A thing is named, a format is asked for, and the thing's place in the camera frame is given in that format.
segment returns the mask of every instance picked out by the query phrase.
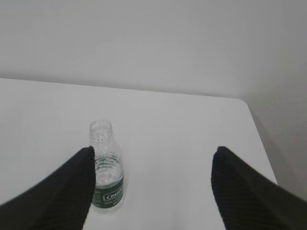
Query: water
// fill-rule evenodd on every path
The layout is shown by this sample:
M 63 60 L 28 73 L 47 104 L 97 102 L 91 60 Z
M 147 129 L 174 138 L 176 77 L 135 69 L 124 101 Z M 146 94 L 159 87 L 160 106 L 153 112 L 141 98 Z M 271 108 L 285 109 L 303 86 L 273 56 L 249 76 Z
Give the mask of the water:
M 99 212 L 112 213 L 121 207 L 123 203 L 124 172 L 120 157 L 112 152 L 96 156 L 95 171 L 96 188 L 93 198 L 93 204 L 95 205 L 93 206 Z M 114 197 L 111 200 L 118 203 L 114 206 L 112 203 L 101 203 L 101 200 L 106 200 L 109 197 Z

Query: clear plastic bottle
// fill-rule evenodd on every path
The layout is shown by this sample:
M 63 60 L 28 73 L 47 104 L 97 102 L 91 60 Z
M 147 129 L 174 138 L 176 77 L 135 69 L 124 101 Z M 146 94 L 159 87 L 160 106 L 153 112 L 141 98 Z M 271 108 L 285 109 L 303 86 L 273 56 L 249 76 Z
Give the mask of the clear plastic bottle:
M 121 150 L 114 141 L 112 125 L 105 119 L 90 125 L 90 145 L 95 150 L 96 187 L 92 207 L 113 213 L 123 204 L 124 170 Z

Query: white tabletop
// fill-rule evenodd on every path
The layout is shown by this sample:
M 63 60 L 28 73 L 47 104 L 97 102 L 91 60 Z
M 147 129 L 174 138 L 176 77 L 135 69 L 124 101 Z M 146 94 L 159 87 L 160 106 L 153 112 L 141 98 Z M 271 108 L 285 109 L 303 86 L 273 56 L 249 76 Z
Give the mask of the white tabletop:
M 90 209 L 85 230 L 223 230 L 210 181 L 218 146 L 276 182 L 238 99 L 0 79 L 0 204 L 87 147 L 98 118 L 113 125 L 128 188 L 117 213 Z

